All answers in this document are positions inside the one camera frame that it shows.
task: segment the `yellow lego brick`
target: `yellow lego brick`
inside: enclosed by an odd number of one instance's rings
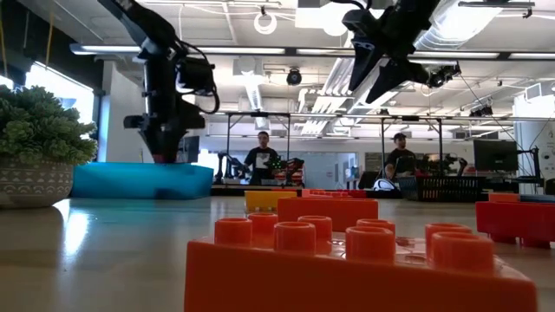
[[[295,198],[297,192],[245,191],[246,210],[248,212],[275,211],[280,198]]]

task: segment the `black monitor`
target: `black monitor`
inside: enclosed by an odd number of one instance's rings
[[[199,145],[199,136],[183,137],[180,141],[176,162],[189,164],[199,162]]]
[[[519,170],[517,142],[475,140],[474,167],[482,171],[515,172]]]

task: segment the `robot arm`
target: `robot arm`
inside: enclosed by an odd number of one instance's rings
[[[141,47],[135,58],[145,67],[145,92],[147,112],[128,116],[125,128],[138,128],[139,134],[153,155],[156,163],[173,163],[178,144],[187,129],[205,127],[201,110],[182,99],[176,91],[192,90],[192,94],[213,96],[219,109],[219,97],[212,75],[213,65],[204,59],[187,56],[194,46],[182,42],[173,26],[157,13],[146,9],[134,0],[98,0],[126,28],[131,38]]]
[[[413,42],[418,35],[431,26],[429,18],[439,2],[440,0],[398,0],[394,6],[385,9],[378,19],[367,9],[347,12],[343,25],[354,33],[352,42],[355,48],[355,65],[349,90],[356,90],[385,55],[389,61],[385,67],[379,68],[380,75],[366,99],[368,103],[405,81],[437,88],[451,80],[453,75],[459,74],[459,65],[429,71],[421,64],[409,62],[407,58],[415,52]]]

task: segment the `security camera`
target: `security camera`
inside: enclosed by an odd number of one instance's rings
[[[301,84],[303,80],[303,76],[298,68],[291,68],[289,70],[289,74],[287,75],[287,84],[290,86],[298,86]]]

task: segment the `blue bin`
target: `blue bin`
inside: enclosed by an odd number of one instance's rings
[[[210,196],[214,170],[190,164],[90,163],[76,166],[72,197],[194,199]]]

